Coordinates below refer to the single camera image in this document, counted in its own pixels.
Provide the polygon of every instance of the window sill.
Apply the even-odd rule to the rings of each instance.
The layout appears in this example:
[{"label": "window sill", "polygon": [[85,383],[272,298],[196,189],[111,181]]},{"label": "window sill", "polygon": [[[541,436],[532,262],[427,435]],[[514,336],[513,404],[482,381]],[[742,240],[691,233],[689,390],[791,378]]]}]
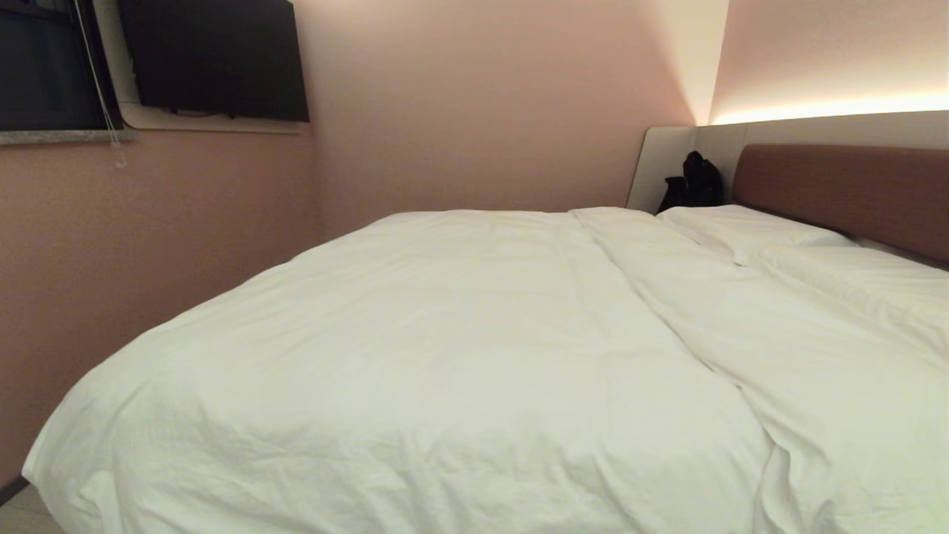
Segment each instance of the window sill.
[{"label": "window sill", "polygon": [[[119,141],[134,141],[138,133],[124,129],[116,132]],[[112,141],[106,130],[36,130],[25,132],[0,132],[0,146],[7,144],[49,143],[108,143]]]}]

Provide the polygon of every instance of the blind cord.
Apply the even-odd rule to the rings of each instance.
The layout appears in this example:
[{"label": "blind cord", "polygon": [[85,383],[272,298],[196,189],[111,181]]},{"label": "blind cord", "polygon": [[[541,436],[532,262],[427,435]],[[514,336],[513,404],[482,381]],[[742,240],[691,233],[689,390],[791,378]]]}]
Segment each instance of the blind cord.
[{"label": "blind cord", "polygon": [[85,22],[83,21],[83,12],[79,7],[79,0],[73,0],[76,8],[76,18],[79,19],[79,30],[83,35],[83,44],[85,45],[85,55],[89,59],[89,67],[92,70],[92,81],[96,86],[96,93],[99,95],[99,106],[102,109],[102,115],[105,118],[105,129],[109,132],[109,144],[112,146],[112,153],[115,155],[116,168],[123,169],[128,165],[125,158],[125,151],[122,150],[119,142],[119,132],[116,130],[115,123],[112,122],[112,116],[109,114],[109,108],[105,105],[105,96],[102,94],[102,86],[99,84],[99,75],[96,74],[95,60],[92,57],[92,48],[89,45],[89,36],[85,33]]}]

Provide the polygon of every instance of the floor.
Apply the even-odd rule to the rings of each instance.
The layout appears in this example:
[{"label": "floor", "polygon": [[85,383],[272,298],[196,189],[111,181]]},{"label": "floor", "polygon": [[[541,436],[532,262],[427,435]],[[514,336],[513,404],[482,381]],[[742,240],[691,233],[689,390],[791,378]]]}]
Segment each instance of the floor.
[{"label": "floor", "polygon": [[63,534],[40,499],[36,487],[27,486],[5,505],[0,506],[0,532],[3,534]]}]

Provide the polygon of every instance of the bed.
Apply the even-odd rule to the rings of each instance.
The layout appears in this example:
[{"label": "bed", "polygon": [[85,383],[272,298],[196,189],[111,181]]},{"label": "bed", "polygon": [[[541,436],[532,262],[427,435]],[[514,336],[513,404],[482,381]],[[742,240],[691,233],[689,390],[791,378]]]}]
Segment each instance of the bed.
[{"label": "bed", "polygon": [[735,200],[383,219],[114,354],[24,474],[70,534],[945,531],[949,151],[749,146]]}]

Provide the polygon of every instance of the brown upholstered headboard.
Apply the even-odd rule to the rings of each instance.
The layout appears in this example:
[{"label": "brown upholstered headboard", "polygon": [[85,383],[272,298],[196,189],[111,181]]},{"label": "brown upholstered headboard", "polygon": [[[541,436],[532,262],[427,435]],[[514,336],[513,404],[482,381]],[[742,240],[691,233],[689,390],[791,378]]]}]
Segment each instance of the brown upholstered headboard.
[{"label": "brown upholstered headboard", "polygon": [[949,150],[749,144],[734,197],[949,264]]}]

